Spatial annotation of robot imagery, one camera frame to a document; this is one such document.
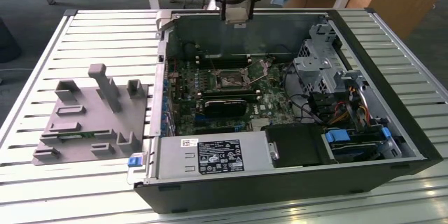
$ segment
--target blue drive bracket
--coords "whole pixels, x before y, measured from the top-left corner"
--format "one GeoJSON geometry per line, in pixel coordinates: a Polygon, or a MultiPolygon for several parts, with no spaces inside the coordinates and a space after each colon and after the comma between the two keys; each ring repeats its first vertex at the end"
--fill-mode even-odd
{"type": "Polygon", "coordinates": [[[350,139],[346,130],[330,130],[325,133],[328,143],[346,142],[350,139]]]}

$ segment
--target power supply label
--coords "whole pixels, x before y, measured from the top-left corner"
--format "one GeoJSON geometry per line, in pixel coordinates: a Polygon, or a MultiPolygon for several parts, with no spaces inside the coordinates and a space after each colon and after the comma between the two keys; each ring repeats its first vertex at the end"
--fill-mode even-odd
{"type": "Polygon", "coordinates": [[[197,154],[202,175],[244,171],[240,140],[198,142],[197,154]]]}

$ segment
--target metal bracket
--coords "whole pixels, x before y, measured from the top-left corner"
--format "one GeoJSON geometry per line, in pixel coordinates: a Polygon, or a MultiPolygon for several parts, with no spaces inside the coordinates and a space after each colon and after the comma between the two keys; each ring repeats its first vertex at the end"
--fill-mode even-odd
{"type": "Polygon", "coordinates": [[[172,21],[177,19],[178,16],[172,18],[172,11],[170,10],[160,10],[156,14],[156,26],[157,30],[166,30],[172,25],[172,21]]]}

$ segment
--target metal table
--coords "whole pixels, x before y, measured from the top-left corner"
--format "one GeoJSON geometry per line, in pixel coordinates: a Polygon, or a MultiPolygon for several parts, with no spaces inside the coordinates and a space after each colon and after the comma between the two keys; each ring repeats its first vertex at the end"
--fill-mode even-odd
{"type": "MultiPolygon", "coordinates": [[[[340,14],[438,152],[448,157],[446,90],[374,13],[340,10],[340,14]]],[[[88,66],[104,63],[106,75],[114,77],[116,84],[136,78],[153,84],[154,17],[154,10],[84,10],[74,16],[66,12],[62,17],[0,129],[2,223],[446,221],[446,161],[414,176],[394,179],[369,193],[172,215],[156,214],[133,192],[126,183],[126,159],[33,166],[32,152],[57,99],[52,90],[58,79],[73,78],[80,87],[93,86],[88,66]]],[[[356,68],[353,59],[348,60],[356,68]]],[[[146,112],[149,122],[150,110],[146,112]]]]}

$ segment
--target white label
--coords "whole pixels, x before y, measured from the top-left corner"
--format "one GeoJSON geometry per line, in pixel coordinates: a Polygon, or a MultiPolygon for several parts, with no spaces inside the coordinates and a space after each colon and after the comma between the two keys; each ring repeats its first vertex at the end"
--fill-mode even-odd
{"type": "Polygon", "coordinates": [[[197,146],[198,139],[197,138],[188,138],[180,140],[180,146],[181,147],[196,147],[197,146]]]}

